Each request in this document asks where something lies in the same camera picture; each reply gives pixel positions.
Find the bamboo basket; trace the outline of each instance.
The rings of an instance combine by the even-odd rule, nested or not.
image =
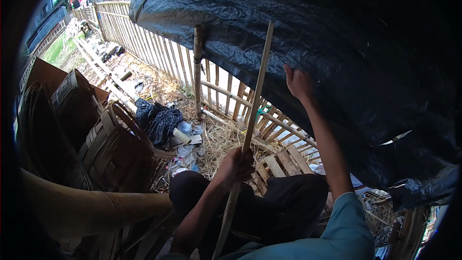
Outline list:
[[[98,189],[140,193],[149,190],[159,159],[176,154],[154,148],[131,113],[116,101],[91,128],[78,156]]]
[[[51,102],[64,133],[78,151],[100,116],[95,90],[88,80],[74,69],[51,96]]]
[[[17,146],[25,170],[56,184],[93,190],[82,162],[56,117],[46,84],[34,82],[23,95]]]

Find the teal shirt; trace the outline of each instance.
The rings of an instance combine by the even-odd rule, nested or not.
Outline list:
[[[363,206],[356,194],[349,192],[335,201],[326,230],[320,238],[300,239],[270,246],[251,242],[218,260],[373,260],[374,258],[374,239],[366,225]],[[185,259],[189,258],[176,253],[161,257],[161,260]]]

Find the black pants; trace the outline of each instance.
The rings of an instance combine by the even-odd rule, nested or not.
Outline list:
[[[210,183],[202,175],[185,171],[170,182],[170,200],[178,217],[183,220],[194,208]],[[251,186],[241,185],[231,231],[260,238],[258,243],[273,245],[309,238],[326,205],[327,182],[313,174],[285,178],[269,178],[263,198],[255,196]],[[212,258],[223,221],[228,195],[223,196],[200,243],[202,260]],[[222,255],[234,252],[249,238],[228,234]]]

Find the cardboard box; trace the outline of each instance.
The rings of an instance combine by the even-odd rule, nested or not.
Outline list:
[[[46,82],[51,96],[58,89],[59,85],[66,76],[67,72],[41,60],[40,58],[37,58],[32,66],[31,73],[29,74],[24,90],[27,90],[34,81],[38,81],[40,83]],[[94,85],[92,85],[92,87],[95,89],[98,102],[105,101],[108,98],[109,93],[107,91],[101,90]]]

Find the green string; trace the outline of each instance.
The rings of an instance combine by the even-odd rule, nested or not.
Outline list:
[[[259,115],[269,112],[270,107],[271,106],[266,106],[266,107],[259,108],[258,111],[257,111],[257,117],[255,118],[255,121],[257,121],[257,118],[258,118]]]

